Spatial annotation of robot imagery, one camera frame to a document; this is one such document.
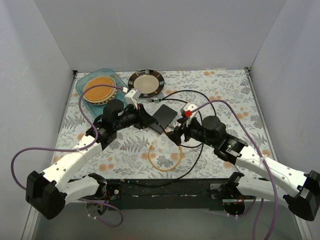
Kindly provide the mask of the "black network switch box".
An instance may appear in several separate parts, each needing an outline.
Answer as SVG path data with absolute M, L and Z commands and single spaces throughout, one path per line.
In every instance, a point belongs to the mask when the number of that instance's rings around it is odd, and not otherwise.
M 158 134 L 162 134 L 164 129 L 175 119 L 177 112 L 169 106 L 162 104 L 161 107 L 153 114 L 157 124 L 152 124 L 149 128 Z

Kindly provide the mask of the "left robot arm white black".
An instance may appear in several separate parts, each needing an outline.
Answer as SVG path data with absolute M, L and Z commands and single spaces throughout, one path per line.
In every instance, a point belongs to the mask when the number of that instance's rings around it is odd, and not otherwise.
M 71 181 L 72 176 L 110 145 L 119 130 L 131 126 L 145 129 L 156 122 L 141 103 L 124 106 L 121 100 L 111 100 L 70 152 L 41 173 L 33 171 L 28 175 L 26 201 L 51 220 L 70 202 L 86 196 L 103 199 L 107 191 L 101 176 L 92 173 Z

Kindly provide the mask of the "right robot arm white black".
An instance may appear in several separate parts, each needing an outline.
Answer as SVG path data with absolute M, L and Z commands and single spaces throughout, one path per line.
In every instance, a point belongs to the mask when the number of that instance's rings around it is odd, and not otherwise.
M 250 179 L 244 175 L 226 186 L 227 195 L 237 199 L 241 195 L 277 200 L 295 214 L 314 221 L 320 208 L 320 174 L 306 173 L 283 165 L 259 153 L 244 140 L 226 131 L 226 125 L 216 116 L 207 116 L 202 123 L 194 117 L 179 119 L 180 125 L 167 133 L 176 145 L 194 139 L 213 148 L 221 160 L 246 168 L 265 180 Z

